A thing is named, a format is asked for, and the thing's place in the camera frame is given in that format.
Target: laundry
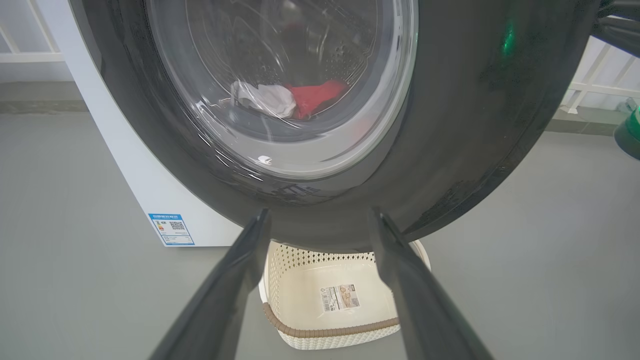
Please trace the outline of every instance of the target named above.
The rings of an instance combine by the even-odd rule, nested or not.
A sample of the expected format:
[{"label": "laundry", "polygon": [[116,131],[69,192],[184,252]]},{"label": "laundry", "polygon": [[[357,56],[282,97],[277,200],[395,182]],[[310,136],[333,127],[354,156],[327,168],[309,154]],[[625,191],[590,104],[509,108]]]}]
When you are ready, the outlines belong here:
[{"label": "laundry", "polygon": [[293,115],[296,101],[291,91],[280,85],[258,85],[235,81],[231,84],[232,99],[266,115],[287,118]]},{"label": "laundry", "polygon": [[332,100],[336,100],[342,94],[347,85],[341,81],[329,80],[317,86],[298,86],[287,88],[293,93],[293,98],[298,105],[294,117],[296,119],[307,119],[309,116],[332,105]]}]

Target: red cloth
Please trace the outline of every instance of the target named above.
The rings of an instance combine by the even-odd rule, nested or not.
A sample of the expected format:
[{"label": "red cloth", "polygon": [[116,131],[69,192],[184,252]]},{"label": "red cloth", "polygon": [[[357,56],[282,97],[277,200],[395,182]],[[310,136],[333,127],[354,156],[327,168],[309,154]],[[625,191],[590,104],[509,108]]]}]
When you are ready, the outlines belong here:
[{"label": "red cloth", "polygon": [[287,86],[298,105],[295,113],[297,119],[313,115],[322,103],[337,98],[346,87],[346,84],[337,80],[329,80],[317,86]]}]

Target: white cloth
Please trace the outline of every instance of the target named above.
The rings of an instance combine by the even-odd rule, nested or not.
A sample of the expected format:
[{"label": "white cloth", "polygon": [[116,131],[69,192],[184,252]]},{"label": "white cloth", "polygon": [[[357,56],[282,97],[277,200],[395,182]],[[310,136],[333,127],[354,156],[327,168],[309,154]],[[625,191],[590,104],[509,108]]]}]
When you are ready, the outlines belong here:
[{"label": "white cloth", "polygon": [[243,81],[231,84],[231,96],[242,105],[274,117],[290,117],[296,108],[293,94],[280,85],[253,85]]}]

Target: blue sticker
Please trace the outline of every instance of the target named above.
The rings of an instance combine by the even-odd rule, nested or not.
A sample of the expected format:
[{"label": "blue sticker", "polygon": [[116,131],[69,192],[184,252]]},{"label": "blue sticker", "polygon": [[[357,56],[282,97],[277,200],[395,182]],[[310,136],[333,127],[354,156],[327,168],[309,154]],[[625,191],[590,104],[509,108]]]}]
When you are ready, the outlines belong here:
[{"label": "blue sticker", "polygon": [[195,245],[179,214],[149,214],[166,245]]}]

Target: qr code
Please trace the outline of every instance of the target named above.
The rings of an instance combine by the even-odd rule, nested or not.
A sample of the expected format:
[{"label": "qr code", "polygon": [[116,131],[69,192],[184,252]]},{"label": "qr code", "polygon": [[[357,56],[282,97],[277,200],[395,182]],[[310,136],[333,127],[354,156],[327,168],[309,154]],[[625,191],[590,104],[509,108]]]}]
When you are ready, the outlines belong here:
[{"label": "qr code", "polygon": [[169,221],[173,230],[184,230],[184,224],[181,221]]}]

